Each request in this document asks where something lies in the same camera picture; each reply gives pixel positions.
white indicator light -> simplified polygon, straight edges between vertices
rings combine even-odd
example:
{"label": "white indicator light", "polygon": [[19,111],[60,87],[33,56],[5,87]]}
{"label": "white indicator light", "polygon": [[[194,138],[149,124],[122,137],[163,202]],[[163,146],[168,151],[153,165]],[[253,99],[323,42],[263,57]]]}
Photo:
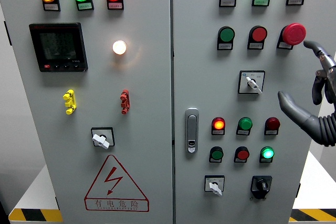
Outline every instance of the white indicator light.
{"label": "white indicator light", "polygon": [[113,43],[113,52],[117,55],[122,55],[126,52],[126,43],[122,40],[118,40]]}

digital power meter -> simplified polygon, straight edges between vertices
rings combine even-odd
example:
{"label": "digital power meter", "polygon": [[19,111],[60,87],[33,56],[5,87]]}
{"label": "digital power meter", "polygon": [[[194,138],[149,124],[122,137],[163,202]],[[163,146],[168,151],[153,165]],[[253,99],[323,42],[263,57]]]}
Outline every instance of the digital power meter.
{"label": "digital power meter", "polygon": [[80,23],[30,24],[41,72],[85,72],[88,69]]}

gray metal panel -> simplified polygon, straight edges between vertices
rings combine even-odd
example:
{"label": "gray metal panel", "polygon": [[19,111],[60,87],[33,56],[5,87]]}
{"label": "gray metal panel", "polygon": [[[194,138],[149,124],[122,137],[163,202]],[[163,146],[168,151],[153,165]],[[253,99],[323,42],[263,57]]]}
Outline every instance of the gray metal panel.
{"label": "gray metal panel", "polygon": [[[124,11],[107,10],[106,0],[93,3],[93,11],[79,12],[75,0],[60,0],[61,12],[45,12],[41,0],[1,0],[64,222],[172,223],[170,0],[124,0]],[[62,22],[82,24],[86,73],[38,69],[28,25]],[[121,57],[112,52],[116,40],[128,46]],[[62,99],[68,89],[78,103],[72,115]],[[123,89],[130,91],[126,115]],[[107,151],[91,139],[90,129],[103,126],[113,127],[116,141]],[[85,209],[84,197],[110,154],[147,196],[149,212]],[[117,190],[139,193],[123,180]]]}
{"label": "gray metal panel", "polygon": [[[251,7],[252,0],[237,0],[235,8],[218,8],[218,0],[173,0],[176,223],[288,223],[292,204],[310,145],[310,138],[280,110],[277,92],[285,90],[312,113],[314,73],[320,62],[303,44],[292,51],[276,49],[283,27],[305,25],[307,39],[335,51],[334,0],[304,0],[303,6],[285,6],[270,0],[268,7]],[[266,27],[262,51],[247,50],[252,27]],[[223,26],[235,30],[234,49],[217,51],[217,33]],[[238,94],[240,70],[264,70],[263,94]],[[198,152],[184,150],[184,112],[198,108]],[[211,121],[222,116],[225,136],[211,136]],[[250,136],[237,136],[240,118],[253,121]],[[264,136],[265,121],[280,120],[279,135]],[[222,163],[208,162],[213,146],[224,151]],[[249,149],[246,164],[233,162],[239,146]],[[260,164],[264,146],[275,150],[273,163]],[[205,175],[225,175],[223,197],[204,192]],[[250,199],[252,176],[272,176],[266,200]]]}

robotic hand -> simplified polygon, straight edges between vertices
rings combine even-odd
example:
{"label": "robotic hand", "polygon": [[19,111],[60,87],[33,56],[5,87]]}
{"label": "robotic hand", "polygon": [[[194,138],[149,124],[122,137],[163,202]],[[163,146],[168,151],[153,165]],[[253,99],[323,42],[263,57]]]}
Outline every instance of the robotic hand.
{"label": "robotic hand", "polygon": [[[329,103],[333,103],[336,111],[336,63],[323,47],[314,41],[304,41],[303,45],[313,50],[320,59],[323,70],[316,71],[312,88],[313,103],[322,102],[322,88]],[[294,99],[285,92],[278,92],[281,110],[298,126],[301,127],[315,142],[324,146],[335,146],[336,115],[317,117],[307,110],[297,106]]]}

red triangle warning label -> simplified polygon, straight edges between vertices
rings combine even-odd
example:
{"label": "red triangle warning label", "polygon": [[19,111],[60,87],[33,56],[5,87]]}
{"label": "red triangle warning label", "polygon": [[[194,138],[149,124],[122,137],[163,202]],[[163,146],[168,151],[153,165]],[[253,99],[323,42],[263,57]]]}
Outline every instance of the red triangle warning label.
{"label": "red triangle warning label", "polygon": [[148,212],[149,200],[114,155],[109,155],[85,196],[87,210]]}

